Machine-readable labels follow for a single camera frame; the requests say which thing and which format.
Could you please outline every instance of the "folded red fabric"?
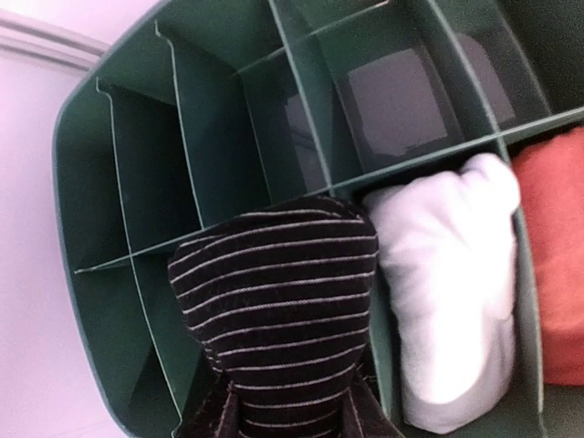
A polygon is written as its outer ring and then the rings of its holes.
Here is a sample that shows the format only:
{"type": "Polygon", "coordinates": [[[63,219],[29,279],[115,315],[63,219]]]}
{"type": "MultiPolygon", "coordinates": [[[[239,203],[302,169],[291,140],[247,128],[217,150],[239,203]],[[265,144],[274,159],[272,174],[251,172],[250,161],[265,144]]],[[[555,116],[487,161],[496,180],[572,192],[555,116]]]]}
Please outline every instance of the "folded red fabric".
{"type": "Polygon", "coordinates": [[[544,381],[584,385],[584,128],[513,162],[536,271],[544,381]]]}

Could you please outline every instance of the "white molding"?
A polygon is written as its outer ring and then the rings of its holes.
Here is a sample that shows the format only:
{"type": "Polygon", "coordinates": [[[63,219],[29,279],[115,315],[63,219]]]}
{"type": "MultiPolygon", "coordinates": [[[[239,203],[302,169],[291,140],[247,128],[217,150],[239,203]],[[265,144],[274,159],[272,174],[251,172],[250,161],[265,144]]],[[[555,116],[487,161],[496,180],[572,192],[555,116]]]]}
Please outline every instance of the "white molding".
{"type": "Polygon", "coordinates": [[[0,55],[32,58],[85,72],[108,48],[93,38],[0,9],[0,55]]]}

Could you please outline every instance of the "green plastic organizer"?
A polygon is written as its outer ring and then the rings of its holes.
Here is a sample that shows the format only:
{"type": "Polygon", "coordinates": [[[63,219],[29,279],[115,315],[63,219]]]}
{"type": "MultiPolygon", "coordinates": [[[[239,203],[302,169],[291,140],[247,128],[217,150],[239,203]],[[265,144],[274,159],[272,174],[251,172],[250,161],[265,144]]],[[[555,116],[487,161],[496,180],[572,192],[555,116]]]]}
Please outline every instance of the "green plastic organizer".
{"type": "MultiPolygon", "coordinates": [[[[112,416],[167,437],[214,381],[183,329],[166,260],[246,211],[509,162],[584,120],[581,0],[174,0],[66,103],[55,135],[62,249],[78,326],[112,416]]],[[[584,388],[542,383],[523,215],[511,391],[452,437],[584,436],[584,388]]],[[[399,346],[377,279],[371,343],[402,422],[399,346]]]]}

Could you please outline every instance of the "green container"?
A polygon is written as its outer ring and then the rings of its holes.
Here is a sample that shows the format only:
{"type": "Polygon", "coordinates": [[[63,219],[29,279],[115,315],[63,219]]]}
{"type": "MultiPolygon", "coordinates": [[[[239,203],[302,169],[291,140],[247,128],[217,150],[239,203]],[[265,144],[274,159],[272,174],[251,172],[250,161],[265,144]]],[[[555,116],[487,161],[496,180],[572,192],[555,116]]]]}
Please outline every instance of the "green container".
{"type": "MultiPolygon", "coordinates": [[[[509,162],[584,120],[581,0],[174,0],[77,88],[55,135],[62,249],[78,325],[112,416],[166,437],[214,381],[168,285],[174,247],[311,193],[509,162]]],[[[584,388],[544,386],[523,215],[511,391],[452,437],[584,436],[584,388]]],[[[377,280],[381,405],[402,422],[399,351],[377,280]]]]}

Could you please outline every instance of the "rolled white fabric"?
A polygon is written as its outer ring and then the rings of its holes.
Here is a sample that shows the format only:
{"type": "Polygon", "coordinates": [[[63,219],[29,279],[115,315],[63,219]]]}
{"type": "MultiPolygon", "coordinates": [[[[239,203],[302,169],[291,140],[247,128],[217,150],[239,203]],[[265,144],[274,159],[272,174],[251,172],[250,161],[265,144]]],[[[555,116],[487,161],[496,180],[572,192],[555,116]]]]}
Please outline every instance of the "rolled white fabric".
{"type": "Polygon", "coordinates": [[[364,201],[401,336],[407,423],[448,433],[491,410],[514,366],[515,175],[480,154],[364,201]]]}

